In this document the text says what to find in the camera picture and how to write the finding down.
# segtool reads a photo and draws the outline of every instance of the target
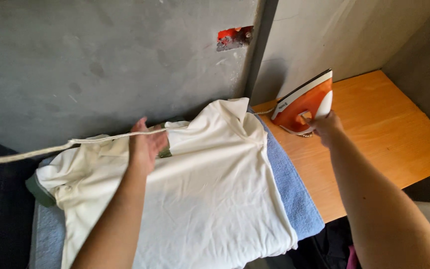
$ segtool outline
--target dark fabric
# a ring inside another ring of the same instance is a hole
[[[15,151],[0,145],[0,156]],[[26,268],[29,261],[34,198],[24,185],[37,168],[32,159],[0,164],[0,268]]]
[[[299,241],[298,249],[288,255],[296,269],[346,269],[352,244],[348,218],[343,217],[327,223],[319,234]]]

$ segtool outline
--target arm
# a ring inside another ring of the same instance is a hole
[[[148,131],[140,119],[131,132]],[[77,254],[72,269],[132,268],[144,207],[145,182],[167,133],[134,135],[127,170],[110,203]]]
[[[360,153],[333,111],[309,124],[330,150],[362,267],[430,268],[430,224],[414,202]]]

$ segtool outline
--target pink fabric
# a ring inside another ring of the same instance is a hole
[[[356,255],[356,249],[354,245],[350,245],[349,247],[349,258],[348,265],[346,269],[356,269],[358,266],[358,255]]]

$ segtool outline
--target left hand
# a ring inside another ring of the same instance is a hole
[[[130,130],[131,132],[148,132],[145,122],[147,117],[141,118]],[[137,166],[144,176],[150,174],[155,166],[155,156],[168,143],[167,132],[156,134],[138,134],[129,138],[129,165]]]

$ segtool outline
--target hand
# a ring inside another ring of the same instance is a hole
[[[145,122],[147,117],[141,118],[130,130],[131,132],[148,132]],[[156,134],[137,134],[129,138],[129,165],[137,166],[137,170],[144,176],[150,174],[155,166],[155,156],[167,146],[167,132]]]
[[[333,110],[323,119],[306,119],[308,125],[314,128],[313,133],[321,138],[321,144],[330,148],[333,143],[333,137],[343,134],[344,129],[341,120]]]

